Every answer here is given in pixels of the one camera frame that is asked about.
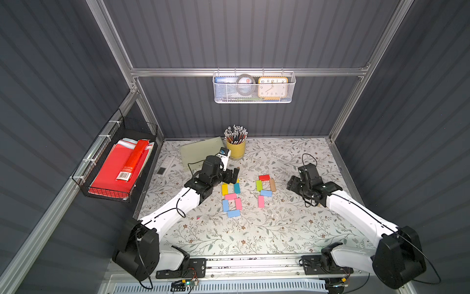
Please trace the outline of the teal block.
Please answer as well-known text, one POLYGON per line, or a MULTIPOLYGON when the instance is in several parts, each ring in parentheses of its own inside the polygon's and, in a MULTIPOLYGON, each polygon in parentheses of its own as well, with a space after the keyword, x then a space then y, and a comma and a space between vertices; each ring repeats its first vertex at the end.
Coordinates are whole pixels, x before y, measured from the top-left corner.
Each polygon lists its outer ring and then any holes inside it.
POLYGON ((240 194, 240 193, 241 193, 241 186, 240 186, 239 183, 234 184, 234 192, 235 192, 236 194, 240 194))

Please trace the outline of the lime green block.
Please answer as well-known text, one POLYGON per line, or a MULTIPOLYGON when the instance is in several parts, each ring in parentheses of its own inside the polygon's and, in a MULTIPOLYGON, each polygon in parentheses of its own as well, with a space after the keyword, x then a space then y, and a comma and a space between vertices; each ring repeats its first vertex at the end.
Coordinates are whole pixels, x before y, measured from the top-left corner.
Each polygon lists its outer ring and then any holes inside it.
POLYGON ((261 180, 256 181, 256 187, 258 192, 261 192, 263 190, 263 183, 261 180))

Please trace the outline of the light blue block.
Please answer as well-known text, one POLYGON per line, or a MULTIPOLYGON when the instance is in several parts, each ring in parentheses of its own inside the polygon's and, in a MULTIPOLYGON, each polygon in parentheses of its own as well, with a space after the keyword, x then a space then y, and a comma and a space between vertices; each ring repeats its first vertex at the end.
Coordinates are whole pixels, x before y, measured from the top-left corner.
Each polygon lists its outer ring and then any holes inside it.
POLYGON ((222 201, 222 207, 224 212, 229 212, 230 210, 230 205, 228 200, 223 200, 222 201))
POLYGON ((272 191, 262 190, 262 191, 260 191, 260 196, 263 196, 263 197, 272 197, 272 191))
POLYGON ((236 217, 239 217, 241 215, 241 211, 236 209, 236 210, 232 210, 232 211, 228 211, 227 212, 227 215, 229 218, 236 218, 236 217))

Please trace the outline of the natural wood block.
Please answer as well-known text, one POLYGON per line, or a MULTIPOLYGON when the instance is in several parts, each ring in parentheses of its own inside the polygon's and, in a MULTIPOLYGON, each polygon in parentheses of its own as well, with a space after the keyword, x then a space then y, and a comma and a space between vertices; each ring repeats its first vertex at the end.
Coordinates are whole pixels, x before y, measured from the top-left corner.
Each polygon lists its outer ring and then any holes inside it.
POLYGON ((275 180, 273 178, 269 180, 269 186, 270 186, 270 191, 275 192, 277 190, 276 185, 275 185, 275 180))

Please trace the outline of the long pink block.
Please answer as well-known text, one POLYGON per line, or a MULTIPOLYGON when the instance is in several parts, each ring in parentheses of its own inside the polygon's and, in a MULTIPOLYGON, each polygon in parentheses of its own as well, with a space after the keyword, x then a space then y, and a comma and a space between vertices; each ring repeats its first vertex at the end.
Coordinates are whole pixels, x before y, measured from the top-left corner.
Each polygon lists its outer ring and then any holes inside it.
POLYGON ((264 197, 263 197, 263 196, 259 196, 259 197, 258 197, 258 207, 259 207, 259 208, 264 208, 264 206, 265 206, 264 197))

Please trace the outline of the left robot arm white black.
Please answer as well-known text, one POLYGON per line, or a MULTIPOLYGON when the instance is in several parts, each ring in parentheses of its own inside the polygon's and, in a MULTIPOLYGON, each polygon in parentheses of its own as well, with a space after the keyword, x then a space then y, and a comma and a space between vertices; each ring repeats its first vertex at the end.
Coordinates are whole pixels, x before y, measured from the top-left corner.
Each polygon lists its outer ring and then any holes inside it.
POLYGON ((177 246, 161 247, 163 236, 187 213, 202 204, 220 183, 236 183, 238 169, 228 168, 230 151, 222 148, 207 156, 201 170, 166 204, 141 219, 128 219, 117 239, 112 261, 138 282, 151 280, 155 271, 188 270, 189 254, 177 246))

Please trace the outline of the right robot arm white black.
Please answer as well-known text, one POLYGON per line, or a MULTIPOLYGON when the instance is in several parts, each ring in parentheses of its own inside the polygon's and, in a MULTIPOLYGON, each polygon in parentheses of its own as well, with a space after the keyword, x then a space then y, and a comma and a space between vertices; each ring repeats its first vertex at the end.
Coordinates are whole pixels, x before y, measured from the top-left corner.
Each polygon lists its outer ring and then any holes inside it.
POLYGON ((287 190, 310 206, 322 205, 347 220, 373 245, 373 249, 349 247, 338 241, 321 250, 316 259, 323 273, 350 274, 354 270, 374 274, 384 285, 398 289, 427 270, 421 241, 411 227, 399 227, 355 201, 339 185, 324 182, 314 164, 298 168, 287 190))

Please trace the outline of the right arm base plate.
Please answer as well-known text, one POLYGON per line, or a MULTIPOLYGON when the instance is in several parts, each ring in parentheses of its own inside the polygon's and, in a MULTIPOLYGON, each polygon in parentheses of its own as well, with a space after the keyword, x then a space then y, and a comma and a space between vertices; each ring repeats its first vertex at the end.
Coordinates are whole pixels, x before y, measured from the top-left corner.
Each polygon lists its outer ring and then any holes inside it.
POLYGON ((339 267, 331 257, 324 254, 302 256, 299 259, 299 265, 306 275, 346 274, 349 276, 354 273, 353 268, 339 267))

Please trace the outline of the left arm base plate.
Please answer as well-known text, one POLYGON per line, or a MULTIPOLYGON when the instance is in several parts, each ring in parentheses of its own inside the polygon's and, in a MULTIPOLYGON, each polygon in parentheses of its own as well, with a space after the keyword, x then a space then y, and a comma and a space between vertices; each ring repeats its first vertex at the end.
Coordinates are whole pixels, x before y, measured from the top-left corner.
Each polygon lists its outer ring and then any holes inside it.
POLYGON ((207 268, 206 258, 185 258, 177 270, 156 271, 156 279, 204 278, 207 268))

